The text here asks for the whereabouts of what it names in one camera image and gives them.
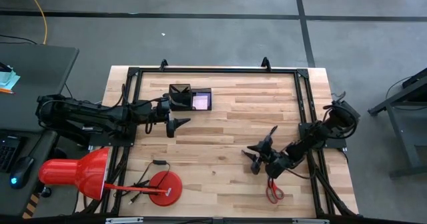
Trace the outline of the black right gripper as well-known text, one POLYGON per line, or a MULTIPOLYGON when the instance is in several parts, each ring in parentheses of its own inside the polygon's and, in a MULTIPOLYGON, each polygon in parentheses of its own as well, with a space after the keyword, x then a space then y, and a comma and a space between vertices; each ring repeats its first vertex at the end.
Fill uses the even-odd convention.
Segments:
POLYGON ((283 154, 273 149, 272 144, 273 139, 267 135, 257 145, 247 146, 249 150, 257 152, 258 155, 242 151, 242 154, 252 161, 250 170, 254 175, 260 172, 262 163, 265 164, 265 171, 269 178, 277 179, 285 171, 287 159, 283 154))

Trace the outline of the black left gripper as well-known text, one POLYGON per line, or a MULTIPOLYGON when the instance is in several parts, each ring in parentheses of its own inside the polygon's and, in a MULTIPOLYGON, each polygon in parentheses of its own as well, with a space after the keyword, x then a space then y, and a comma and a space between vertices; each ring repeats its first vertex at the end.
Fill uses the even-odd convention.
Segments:
POLYGON ((150 114, 147 118, 147 124, 153 125, 155 123, 165 123, 166 124, 166 134, 169 138, 174 138, 175 128, 180 127, 183 124, 186 124, 191 121, 190 118, 171 118, 170 114, 170 106, 169 106, 169 98, 168 97, 160 97, 154 99, 156 102, 156 106, 151 109, 150 114))

